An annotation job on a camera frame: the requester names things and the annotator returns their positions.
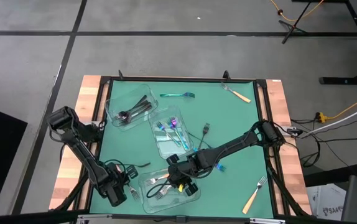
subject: yellow power plug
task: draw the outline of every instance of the yellow power plug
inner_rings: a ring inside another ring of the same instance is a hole
[[[319,112],[319,115],[318,115],[318,121],[319,121],[319,122],[325,123],[325,122],[327,122],[327,119],[328,119],[327,116],[323,115],[322,112]]]

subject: white cable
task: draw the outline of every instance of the white cable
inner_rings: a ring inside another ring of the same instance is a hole
[[[336,121],[335,123],[328,124],[328,125],[326,125],[326,126],[324,126],[324,127],[321,127],[321,128],[316,129],[316,130],[313,130],[313,131],[307,133],[305,136],[301,137],[301,139],[302,139],[302,138],[305,138],[305,137],[307,137],[307,136],[309,136],[309,135],[311,135],[311,134],[314,133],[314,132],[321,131],[321,130],[323,130],[323,129],[325,129],[325,128],[328,128],[328,127],[330,127],[330,126],[336,125],[336,124],[338,124],[338,123],[340,123],[340,122],[342,122],[342,121],[345,121],[345,120],[347,120],[347,119],[349,119],[349,118],[352,118],[352,117],[354,117],[354,116],[356,116],[356,115],[357,115],[357,112],[355,112],[355,113],[353,113],[352,115],[347,116],[347,117],[345,117],[345,118],[343,118],[343,119],[341,119],[341,120],[339,120],[339,121]]]

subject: utensil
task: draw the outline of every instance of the utensil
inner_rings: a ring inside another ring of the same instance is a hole
[[[203,143],[203,138],[205,137],[205,134],[209,131],[209,126],[210,124],[209,123],[206,123],[203,127],[203,130],[202,130],[202,139],[201,139],[201,142],[199,143],[199,146],[198,146],[198,149],[201,149],[201,146],[202,146],[202,143]]]
[[[165,174],[162,177],[151,178],[149,180],[146,180],[144,183],[146,185],[152,185],[152,184],[156,183],[158,180],[162,180],[162,179],[165,179],[165,178],[168,178],[168,177],[169,177],[169,174]]]
[[[159,96],[160,96],[160,97],[167,97],[167,96],[187,96],[187,97],[195,98],[195,94],[189,93],[189,92],[186,92],[186,93],[183,93],[183,94],[162,93],[162,94],[160,94]]]
[[[246,98],[245,96],[233,91],[232,89],[230,89],[227,85],[225,85],[224,83],[221,83],[221,86],[225,89],[225,90],[228,90],[232,93],[234,93],[237,97],[241,98],[243,101],[247,102],[247,103],[250,103],[251,100],[249,100],[248,98]]]
[[[133,198],[137,201],[140,201],[140,195],[137,193],[134,187],[130,186],[129,184],[127,184],[127,186],[129,186],[130,194],[133,196]]]
[[[168,135],[168,137],[171,138],[171,139],[173,140],[173,142],[174,142],[178,147],[181,147],[181,144],[180,144],[178,141],[176,141],[176,139],[174,139],[174,138],[166,131],[164,125],[163,125],[161,122],[159,122],[159,121],[156,122],[156,126],[158,126],[158,128],[159,128],[161,131],[164,131],[164,132]]]
[[[251,198],[249,198],[248,202],[246,202],[245,207],[243,208],[242,212],[244,214],[246,214],[249,211],[249,208],[251,207],[254,198],[256,197],[257,191],[263,186],[263,184],[265,184],[267,182],[267,178],[266,177],[261,177],[261,179],[259,180],[259,182],[257,183],[257,187],[256,190],[254,191],[254,193],[252,194]]]
[[[136,109],[137,107],[142,106],[142,105],[144,105],[146,102],[148,102],[148,101],[144,101],[146,98],[147,98],[147,95],[142,96],[142,98],[141,98],[130,110],[119,112],[119,113],[115,116],[115,118],[116,118],[116,119],[120,119],[120,120],[126,119],[126,118],[129,116],[128,114],[129,114],[132,110],[134,110],[134,109]]]
[[[138,106],[135,110],[130,111],[127,114],[127,117],[124,118],[120,124],[129,124],[134,117],[152,108],[152,104],[150,102],[145,101],[143,103],[141,103],[142,106]]]
[[[188,150],[187,144],[182,139],[181,134],[179,134],[179,132],[177,131],[177,120],[175,118],[171,117],[169,120],[167,120],[167,125],[169,125],[171,130],[173,130],[174,133],[176,133],[176,135],[177,135],[178,139],[180,140],[181,144],[183,144],[184,149]]]
[[[171,185],[168,185],[168,186],[165,186],[164,188],[162,188],[162,190],[160,190],[157,195],[155,196],[156,199],[161,199],[162,197],[164,197],[167,192],[169,191],[169,189],[171,189],[172,186]]]

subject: wooden table frame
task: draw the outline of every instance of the wooden table frame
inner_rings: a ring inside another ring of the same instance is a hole
[[[113,80],[127,81],[170,81],[170,82],[253,82],[256,97],[256,106],[258,108],[259,119],[273,120],[281,126],[290,126],[289,111],[287,109],[284,89],[280,80],[249,80],[249,79],[231,79],[228,72],[225,72],[223,78],[187,78],[187,77],[123,77],[119,72],[119,77],[102,77],[98,75],[86,75],[83,77],[82,85],[76,102],[75,111],[82,123],[91,121],[102,121],[106,115],[104,104],[111,94]],[[285,137],[287,142],[295,144],[294,139]],[[96,157],[99,156],[101,143],[90,145],[91,151]],[[50,208],[55,208],[61,204],[65,197],[72,191],[79,178],[83,174],[83,168],[79,160],[66,147],[64,150],[60,169],[50,201]],[[285,182],[285,186],[295,198],[296,202],[304,211],[311,214],[311,208],[305,189],[302,168],[299,155],[293,146],[284,144],[280,150],[269,149],[270,155],[276,155],[270,158],[272,165],[278,173],[278,176]],[[272,209],[275,215],[294,215],[289,208],[286,200],[283,200],[279,189],[272,179],[269,178],[271,190]],[[90,207],[90,199],[93,188],[89,188],[87,182],[83,190],[71,205],[70,209],[87,209]],[[144,219],[158,219],[158,216],[147,215]],[[130,215],[119,215],[116,218],[133,218]]]

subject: orange utensil handle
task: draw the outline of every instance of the orange utensil handle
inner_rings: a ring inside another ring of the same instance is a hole
[[[235,91],[233,91],[233,93],[234,93],[237,97],[241,98],[243,101],[245,101],[245,102],[247,102],[247,103],[250,103],[250,102],[251,102],[251,100],[249,100],[249,99],[246,98],[245,96],[243,96],[243,95],[241,95],[241,94],[239,94],[239,93],[237,93],[237,92],[235,92]]]
[[[251,198],[249,198],[248,202],[246,202],[246,205],[245,205],[245,207],[243,207],[243,210],[242,210],[242,212],[244,214],[246,214],[249,211],[249,208],[251,208],[251,205],[253,203],[254,198],[256,197],[256,194],[257,194],[257,190],[254,191]]]

